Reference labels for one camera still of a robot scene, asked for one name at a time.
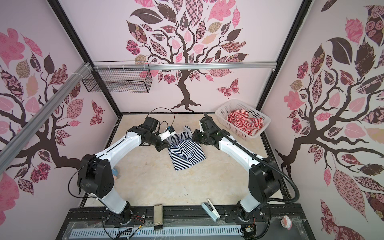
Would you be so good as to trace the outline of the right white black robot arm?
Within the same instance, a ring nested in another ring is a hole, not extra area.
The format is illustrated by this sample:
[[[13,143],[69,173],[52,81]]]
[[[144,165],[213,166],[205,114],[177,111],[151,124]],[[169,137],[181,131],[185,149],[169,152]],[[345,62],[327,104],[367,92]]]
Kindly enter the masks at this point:
[[[208,114],[199,121],[200,129],[193,133],[193,142],[214,146],[232,157],[248,174],[248,193],[237,203],[237,215],[247,221],[256,209],[261,209],[282,185],[281,175],[271,169],[277,165],[271,158],[263,158],[236,141],[229,132],[220,129]]]

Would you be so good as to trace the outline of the navy white striped tank top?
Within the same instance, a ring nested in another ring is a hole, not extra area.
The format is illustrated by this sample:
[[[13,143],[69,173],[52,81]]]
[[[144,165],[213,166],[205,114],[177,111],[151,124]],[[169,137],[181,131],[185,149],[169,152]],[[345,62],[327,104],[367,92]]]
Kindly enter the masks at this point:
[[[171,145],[168,153],[176,171],[191,168],[207,158],[201,145],[193,141],[189,126],[184,126],[183,132],[168,137],[167,141]]]

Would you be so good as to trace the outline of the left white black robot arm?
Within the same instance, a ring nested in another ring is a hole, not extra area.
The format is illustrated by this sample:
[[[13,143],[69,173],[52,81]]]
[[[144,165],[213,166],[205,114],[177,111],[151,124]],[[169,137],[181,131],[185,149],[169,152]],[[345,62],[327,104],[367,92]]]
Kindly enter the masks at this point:
[[[97,198],[108,210],[114,214],[122,214],[129,208],[129,203],[115,190],[113,168],[129,152],[137,147],[149,145],[160,152],[170,148],[167,138],[174,135],[173,126],[166,127],[160,132],[160,122],[146,117],[143,124],[128,129],[125,135],[107,149],[94,154],[85,155],[81,160],[78,172],[78,187]]]

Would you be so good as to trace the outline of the red white striped tank top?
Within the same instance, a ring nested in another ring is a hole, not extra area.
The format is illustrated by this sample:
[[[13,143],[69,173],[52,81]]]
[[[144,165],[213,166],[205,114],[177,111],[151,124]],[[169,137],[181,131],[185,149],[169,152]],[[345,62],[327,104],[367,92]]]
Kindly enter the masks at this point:
[[[262,118],[250,118],[244,109],[231,111],[226,120],[251,137],[264,127]]]

